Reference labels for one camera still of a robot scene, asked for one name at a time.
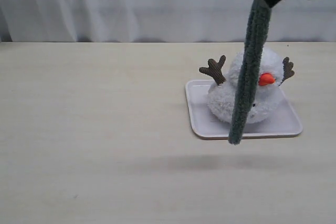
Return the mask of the white curtain backdrop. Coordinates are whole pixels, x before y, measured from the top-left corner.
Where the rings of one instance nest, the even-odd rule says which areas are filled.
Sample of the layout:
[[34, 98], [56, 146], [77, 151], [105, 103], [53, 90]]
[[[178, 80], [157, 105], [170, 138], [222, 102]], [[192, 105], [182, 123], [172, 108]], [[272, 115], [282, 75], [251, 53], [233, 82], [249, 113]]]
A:
[[1, 41], [243, 41], [252, 2], [1, 0]]

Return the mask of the white plastic tray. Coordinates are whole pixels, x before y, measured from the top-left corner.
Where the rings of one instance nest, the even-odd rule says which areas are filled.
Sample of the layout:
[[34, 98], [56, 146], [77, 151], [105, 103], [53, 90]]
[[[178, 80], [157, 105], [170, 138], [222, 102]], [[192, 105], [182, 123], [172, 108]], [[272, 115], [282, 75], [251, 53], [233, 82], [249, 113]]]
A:
[[[194, 79], [185, 85], [186, 102], [193, 133], [203, 140], [227, 140], [230, 125], [216, 118], [206, 105], [206, 95], [214, 81]], [[303, 131], [301, 119], [284, 91], [279, 89], [280, 104], [270, 117], [260, 123], [247, 124], [243, 139], [290, 138]]]

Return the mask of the white plush snowman toy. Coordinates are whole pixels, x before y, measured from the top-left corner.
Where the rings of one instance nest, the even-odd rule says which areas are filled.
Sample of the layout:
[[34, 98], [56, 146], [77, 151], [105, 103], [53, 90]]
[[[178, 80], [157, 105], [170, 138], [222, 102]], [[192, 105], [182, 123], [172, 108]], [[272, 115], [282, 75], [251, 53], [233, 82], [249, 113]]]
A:
[[[232, 60], [226, 73], [222, 71], [226, 62], [225, 55], [220, 56], [218, 61], [208, 59], [207, 66], [198, 69], [200, 73], [213, 79], [207, 92], [206, 105], [216, 118], [225, 123], [232, 122], [243, 58], [244, 51], [241, 50]], [[289, 57], [282, 57], [267, 47], [262, 50], [256, 94], [247, 115], [247, 124], [259, 123], [273, 114], [280, 105], [280, 86], [294, 75], [294, 63]]]

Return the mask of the teal fluffy scarf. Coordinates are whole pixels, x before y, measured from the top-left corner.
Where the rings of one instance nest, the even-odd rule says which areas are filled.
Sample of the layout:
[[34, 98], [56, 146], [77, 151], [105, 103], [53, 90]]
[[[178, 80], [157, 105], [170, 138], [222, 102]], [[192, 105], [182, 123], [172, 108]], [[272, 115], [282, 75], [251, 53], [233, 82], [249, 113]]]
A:
[[257, 88], [257, 73], [261, 54], [266, 43], [273, 8], [251, 6], [244, 42], [243, 65], [238, 79], [238, 90], [229, 130], [228, 141], [238, 145], [243, 138], [247, 115], [251, 109]]

